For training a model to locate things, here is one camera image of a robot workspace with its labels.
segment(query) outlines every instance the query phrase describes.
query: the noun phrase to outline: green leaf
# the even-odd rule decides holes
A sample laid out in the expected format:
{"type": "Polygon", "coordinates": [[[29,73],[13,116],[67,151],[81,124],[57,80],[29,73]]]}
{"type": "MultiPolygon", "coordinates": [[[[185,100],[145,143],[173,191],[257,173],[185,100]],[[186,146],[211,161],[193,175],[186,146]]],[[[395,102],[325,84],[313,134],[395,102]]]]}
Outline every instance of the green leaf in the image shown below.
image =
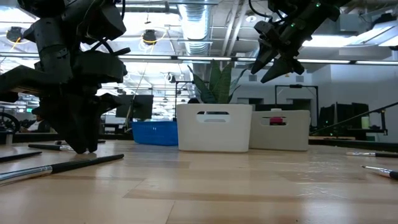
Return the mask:
{"type": "Polygon", "coordinates": [[[204,103],[217,103],[216,98],[207,88],[206,83],[197,75],[193,74],[193,82],[195,86],[199,89],[200,99],[204,103]]]}
{"type": "Polygon", "coordinates": [[[235,91],[239,88],[239,87],[241,87],[240,85],[238,85],[238,87],[236,87],[235,89],[234,89],[234,91],[232,91],[232,93],[230,94],[230,96],[228,97],[228,103],[229,102],[231,102],[231,100],[232,100],[232,97],[233,97],[233,95],[234,95],[234,93],[235,93],[235,91]]]}
{"type": "Polygon", "coordinates": [[[238,83],[239,83],[239,80],[242,78],[242,76],[243,76],[243,74],[245,73],[245,71],[247,71],[247,69],[245,68],[242,72],[241,72],[241,74],[239,75],[239,77],[237,78],[237,79],[235,79],[235,80],[233,80],[232,82],[231,82],[231,86],[229,87],[229,91],[235,91],[236,89],[236,85],[238,85],[238,83]]]}
{"type": "Polygon", "coordinates": [[[227,64],[221,72],[221,78],[217,84],[218,103],[226,104],[229,98],[229,87],[231,86],[232,63],[227,64]]]}
{"type": "Polygon", "coordinates": [[[220,65],[214,59],[211,61],[210,91],[214,91],[221,78],[220,65]]]}

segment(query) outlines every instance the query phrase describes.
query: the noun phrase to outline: brush handle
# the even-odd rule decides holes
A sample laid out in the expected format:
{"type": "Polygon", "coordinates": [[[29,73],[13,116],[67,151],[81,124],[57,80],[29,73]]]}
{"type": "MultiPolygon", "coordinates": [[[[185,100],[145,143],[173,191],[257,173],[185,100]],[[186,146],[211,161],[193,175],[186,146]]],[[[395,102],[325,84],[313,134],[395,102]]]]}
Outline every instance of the brush handle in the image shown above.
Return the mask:
{"type": "Polygon", "coordinates": [[[25,158],[25,157],[39,155],[41,153],[42,152],[28,152],[28,153],[16,154],[16,155],[12,155],[12,156],[4,156],[4,157],[0,157],[0,162],[13,161],[13,160],[16,160],[16,159],[22,159],[22,158],[25,158]]]}
{"type": "Polygon", "coordinates": [[[398,180],[398,172],[397,171],[391,171],[390,172],[390,177],[394,180],[398,180]]]}
{"type": "Polygon", "coordinates": [[[46,149],[46,150],[61,151],[61,146],[59,146],[59,145],[29,144],[29,145],[27,145],[27,147],[31,147],[34,149],[46,149]]]}
{"type": "Polygon", "coordinates": [[[94,159],[82,159],[79,161],[71,161],[71,162],[63,162],[60,164],[53,164],[52,166],[52,173],[56,174],[59,172],[65,172],[68,170],[73,170],[73,169],[78,169],[86,166],[92,166],[95,164],[100,164],[103,162],[109,162],[113,161],[116,159],[122,159],[124,157],[124,154],[119,154],[115,156],[104,156],[104,157],[99,157],[99,158],[94,158],[94,159]]]}
{"type": "Polygon", "coordinates": [[[376,157],[385,157],[385,158],[398,158],[398,154],[392,154],[392,153],[375,153],[376,157]]]}
{"type": "Polygon", "coordinates": [[[50,175],[51,171],[51,166],[42,166],[14,172],[2,173],[0,174],[0,186],[34,177],[40,177],[43,175],[50,175]]]}

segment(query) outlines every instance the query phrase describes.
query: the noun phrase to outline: person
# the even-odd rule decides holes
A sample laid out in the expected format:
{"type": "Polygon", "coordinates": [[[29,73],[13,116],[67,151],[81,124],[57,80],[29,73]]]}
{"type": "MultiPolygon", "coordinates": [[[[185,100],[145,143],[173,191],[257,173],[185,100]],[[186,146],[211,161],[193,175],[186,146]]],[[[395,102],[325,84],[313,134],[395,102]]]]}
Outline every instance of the person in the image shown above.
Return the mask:
{"type": "Polygon", "coordinates": [[[192,103],[200,103],[199,100],[197,98],[190,98],[188,100],[188,104],[192,104],[192,103]]]}
{"type": "Polygon", "coordinates": [[[39,115],[36,115],[36,122],[29,126],[29,128],[21,127],[22,133],[49,133],[50,124],[39,115]]]}

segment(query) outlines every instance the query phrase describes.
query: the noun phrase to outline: white wall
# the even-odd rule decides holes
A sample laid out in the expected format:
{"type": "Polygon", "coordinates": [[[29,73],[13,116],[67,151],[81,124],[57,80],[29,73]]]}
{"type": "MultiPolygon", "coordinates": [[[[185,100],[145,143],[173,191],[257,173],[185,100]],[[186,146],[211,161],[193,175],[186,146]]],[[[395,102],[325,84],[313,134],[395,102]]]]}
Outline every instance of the white wall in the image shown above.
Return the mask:
{"type": "MultiPolygon", "coordinates": [[[[397,68],[390,66],[328,65],[312,74],[319,86],[320,107],[333,103],[366,103],[369,110],[398,101],[397,68]]],[[[381,126],[380,115],[370,115],[371,125],[381,126]]],[[[384,142],[398,142],[398,106],[386,111],[389,135],[378,134],[384,142]]]]}
{"type": "MultiPolygon", "coordinates": [[[[236,78],[242,69],[234,69],[232,73],[232,77],[236,78]]],[[[238,98],[263,98],[264,104],[273,104],[275,103],[275,85],[292,85],[292,84],[301,84],[301,85],[311,85],[312,84],[312,75],[308,73],[304,73],[304,82],[297,83],[296,76],[297,74],[290,74],[289,77],[281,76],[274,80],[271,80],[267,83],[261,83],[260,79],[263,74],[265,74],[265,70],[258,72],[257,74],[257,82],[249,82],[248,75],[250,72],[246,72],[243,77],[239,81],[239,85],[241,87],[236,90],[231,103],[237,103],[238,98]]],[[[301,88],[301,89],[291,89],[286,87],[279,87],[277,89],[278,92],[278,103],[280,104],[289,104],[292,103],[291,99],[310,99],[311,100],[311,119],[312,124],[316,125],[316,101],[315,101],[315,89],[310,88],[301,88]]]]}
{"type": "Polygon", "coordinates": [[[36,115],[32,113],[16,113],[14,116],[18,119],[18,121],[23,121],[25,119],[28,119],[29,121],[36,120],[36,115]]]}

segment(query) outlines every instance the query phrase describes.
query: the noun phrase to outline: wooden tabletop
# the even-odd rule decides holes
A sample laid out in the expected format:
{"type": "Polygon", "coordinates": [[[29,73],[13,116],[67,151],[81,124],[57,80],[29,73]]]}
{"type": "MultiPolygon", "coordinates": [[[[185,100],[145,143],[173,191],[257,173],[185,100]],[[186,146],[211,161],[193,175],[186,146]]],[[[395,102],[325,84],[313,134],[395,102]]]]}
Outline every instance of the wooden tabletop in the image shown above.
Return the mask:
{"type": "MultiPolygon", "coordinates": [[[[38,151],[1,146],[0,156],[38,151]]],[[[120,161],[0,187],[0,223],[16,224],[396,224],[398,182],[360,165],[398,170],[398,160],[343,149],[247,154],[178,152],[107,141],[96,154],[45,151],[0,172],[124,153],[120,161]]]]}

